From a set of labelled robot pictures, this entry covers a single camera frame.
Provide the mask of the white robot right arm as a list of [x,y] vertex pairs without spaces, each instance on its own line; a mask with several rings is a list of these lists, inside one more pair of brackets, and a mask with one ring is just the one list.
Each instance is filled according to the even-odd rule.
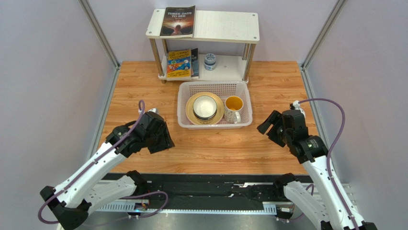
[[287,146],[306,169],[321,201],[313,197],[291,173],[275,180],[278,196],[292,201],[318,230],[375,230],[347,197],[345,189],[328,163],[328,149],[319,136],[310,135],[305,116],[299,110],[274,110],[257,127],[277,145]]

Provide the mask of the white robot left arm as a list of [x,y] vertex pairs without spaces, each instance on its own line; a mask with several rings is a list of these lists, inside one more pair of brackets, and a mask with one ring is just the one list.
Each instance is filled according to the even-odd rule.
[[96,184],[116,165],[143,148],[153,154],[175,145],[164,119],[155,112],[140,114],[136,121],[117,126],[98,151],[72,176],[59,185],[44,187],[40,195],[56,220],[66,230],[81,226],[97,209],[121,198],[146,199],[147,181],[137,171],[97,187]]

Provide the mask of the white plastic basket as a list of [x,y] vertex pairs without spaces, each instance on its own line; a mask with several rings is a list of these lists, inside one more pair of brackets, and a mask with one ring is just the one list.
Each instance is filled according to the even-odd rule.
[[[224,108],[225,100],[230,96],[237,96],[243,100],[241,122],[238,124],[229,123],[224,119],[224,115],[216,115],[210,122],[195,124],[188,118],[186,111],[188,100],[197,93],[209,92],[218,96],[221,100],[221,107]],[[233,129],[249,126],[252,123],[252,107],[249,90],[246,83],[242,81],[190,81],[179,86],[177,100],[177,118],[181,127],[187,129]]]

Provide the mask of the white bowl dark outside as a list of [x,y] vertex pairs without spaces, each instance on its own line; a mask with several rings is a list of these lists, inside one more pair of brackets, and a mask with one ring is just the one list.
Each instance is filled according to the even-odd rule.
[[199,96],[193,102],[193,114],[197,117],[208,118],[217,113],[216,101],[210,96]]

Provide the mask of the yellow plate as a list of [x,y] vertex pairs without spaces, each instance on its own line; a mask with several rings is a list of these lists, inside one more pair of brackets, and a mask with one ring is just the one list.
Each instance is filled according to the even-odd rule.
[[185,107],[185,113],[187,118],[189,119],[189,121],[191,122],[193,119],[193,102],[195,101],[195,99],[197,99],[199,96],[210,96],[212,97],[217,104],[217,115],[219,117],[219,122],[222,120],[223,116],[224,116],[224,103],[221,100],[221,98],[219,98],[217,95],[210,93],[210,92],[200,92],[200,93],[196,93],[195,95],[193,95],[186,103],[186,107]]

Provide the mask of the patterned mug yellow inside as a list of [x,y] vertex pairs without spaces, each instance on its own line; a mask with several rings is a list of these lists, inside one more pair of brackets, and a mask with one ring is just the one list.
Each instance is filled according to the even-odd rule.
[[230,96],[224,103],[224,119],[229,123],[239,124],[242,122],[241,110],[243,101],[238,96]]

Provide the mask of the grey patterned bowl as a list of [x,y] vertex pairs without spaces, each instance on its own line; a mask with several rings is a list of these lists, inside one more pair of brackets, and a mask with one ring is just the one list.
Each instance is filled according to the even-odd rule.
[[203,119],[202,117],[197,117],[196,115],[193,115],[193,119],[191,122],[195,125],[215,125],[219,122],[219,117],[217,114],[214,114],[211,117]]

